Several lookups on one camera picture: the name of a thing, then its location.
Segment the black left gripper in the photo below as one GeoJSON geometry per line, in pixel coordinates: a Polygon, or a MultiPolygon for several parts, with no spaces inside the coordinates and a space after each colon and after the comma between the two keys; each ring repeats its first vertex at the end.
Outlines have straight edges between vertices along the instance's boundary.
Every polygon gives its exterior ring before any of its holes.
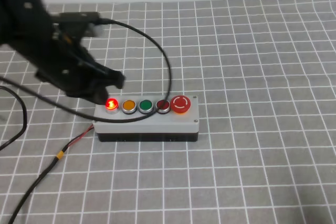
{"type": "Polygon", "coordinates": [[[49,82],[67,96],[86,98],[97,105],[105,105],[109,97],[106,87],[123,88],[123,73],[95,62],[72,37],[58,35],[51,42],[51,55],[35,73],[40,81],[49,82]]]}

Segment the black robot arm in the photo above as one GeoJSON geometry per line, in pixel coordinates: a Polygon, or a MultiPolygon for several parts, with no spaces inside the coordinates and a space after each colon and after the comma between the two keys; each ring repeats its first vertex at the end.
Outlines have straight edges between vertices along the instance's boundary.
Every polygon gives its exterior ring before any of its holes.
{"type": "Polygon", "coordinates": [[[95,37],[103,19],[98,12],[52,15],[42,0],[1,0],[1,44],[7,44],[33,66],[36,78],[66,96],[104,105],[107,87],[122,89],[125,76],[95,61],[81,44],[95,37]]]}

